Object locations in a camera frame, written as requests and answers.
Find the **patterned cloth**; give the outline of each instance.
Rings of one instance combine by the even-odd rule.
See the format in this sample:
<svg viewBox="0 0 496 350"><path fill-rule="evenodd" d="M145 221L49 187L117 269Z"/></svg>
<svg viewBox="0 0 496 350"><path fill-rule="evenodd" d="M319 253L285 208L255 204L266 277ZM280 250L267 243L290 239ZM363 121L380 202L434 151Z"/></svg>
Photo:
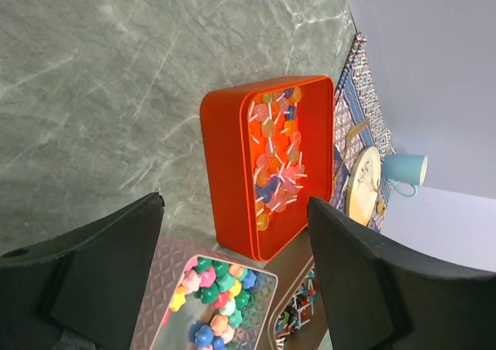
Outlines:
<svg viewBox="0 0 496 350"><path fill-rule="evenodd" d="M374 82L370 75L370 68L365 53L367 40L361 33L351 47L348 61L343 69L341 78L336 87L336 106L334 111L334 173L341 164L344 155L346 135L356 124L365 120L369 121L366 127L352 142L348 148L345 165L341 169L339 178L334 189L331 205L344 212L346 201L346 186L350 178L355 159L360 152L371 146L377 147L381 159L386 154L394 153L391 145L391 132L386 128L379 105L379 97L375 91ZM382 177L381 190L377 201L384 201L386 206L391 195L391 185ZM370 227L380 231L384 222L384 216L375 210L372 214Z"/></svg>

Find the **blue mug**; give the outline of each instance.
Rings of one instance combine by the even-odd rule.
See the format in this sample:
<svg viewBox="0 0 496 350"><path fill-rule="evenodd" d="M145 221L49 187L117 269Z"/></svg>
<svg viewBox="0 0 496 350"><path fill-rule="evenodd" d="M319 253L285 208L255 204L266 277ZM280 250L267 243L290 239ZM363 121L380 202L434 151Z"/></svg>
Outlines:
<svg viewBox="0 0 496 350"><path fill-rule="evenodd" d="M386 155L382 163L382 175L386 181L404 197L413 197L422 186L427 171L427 156L414 154ZM396 184L402 182L413 188L412 194L406 194L398 189Z"/></svg>

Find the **gray marble countertop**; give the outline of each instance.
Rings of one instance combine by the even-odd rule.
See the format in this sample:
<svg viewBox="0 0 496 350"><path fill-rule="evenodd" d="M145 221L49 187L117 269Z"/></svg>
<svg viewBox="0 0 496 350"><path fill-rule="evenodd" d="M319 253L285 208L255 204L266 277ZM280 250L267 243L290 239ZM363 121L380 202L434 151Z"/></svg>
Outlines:
<svg viewBox="0 0 496 350"><path fill-rule="evenodd" d="M0 253L160 190L162 233L217 248L212 89L339 78L346 0L0 0Z"/></svg>

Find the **textured plastic basket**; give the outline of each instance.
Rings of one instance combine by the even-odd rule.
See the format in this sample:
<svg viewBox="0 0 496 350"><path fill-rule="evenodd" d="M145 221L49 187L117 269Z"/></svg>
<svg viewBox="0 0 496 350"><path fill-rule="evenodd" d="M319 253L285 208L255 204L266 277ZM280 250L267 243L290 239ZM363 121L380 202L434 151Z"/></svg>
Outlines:
<svg viewBox="0 0 496 350"><path fill-rule="evenodd" d="M196 349L194 344L188 342L188 329L198 319L208 321L213 311L210 306L195 299L193 294L188 295L187 303L178 312L170 313L167 324L161 327L166 313L169 314L167 308L179 286L184 268L194 257L235 263L257 272L256 285L250 291L251 301L243 310L243 323L229 343L233 350L254 350L257 347L276 291L277 276L221 253L162 236L158 239L153 255L134 330L132 350Z"/></svg>
<svg viewBox="0 0 496 350"><path fill-rule="evenodd" d="M258 95L299 86L300 150L308 175L298 201L257 230L253 173L263 148L253 145L248 111ZM334 85L329 77L281 77L209 92L200 107L215 231L220 245L257 261L269 261L307 225L310 197L332 195ZM277 129L281 129L280 119Z"/></svg>

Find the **orange plastic bin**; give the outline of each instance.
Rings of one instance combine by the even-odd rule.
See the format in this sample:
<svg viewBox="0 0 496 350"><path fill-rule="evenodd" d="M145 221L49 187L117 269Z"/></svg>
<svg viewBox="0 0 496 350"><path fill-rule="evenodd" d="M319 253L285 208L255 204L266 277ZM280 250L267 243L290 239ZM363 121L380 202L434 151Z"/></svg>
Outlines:
<svg viewBox="0 0 496 350"><path fill-rule="evenodd" d="M298 103L300 150L308 177L298 200L257 230L253 172L257 150L248 113L261 94L301 88ZM329 77L280 77L209 92L200 107L215 232L220 245L256 261L269 261L307 225L310 197L332 196L334 84Z"/></svg>

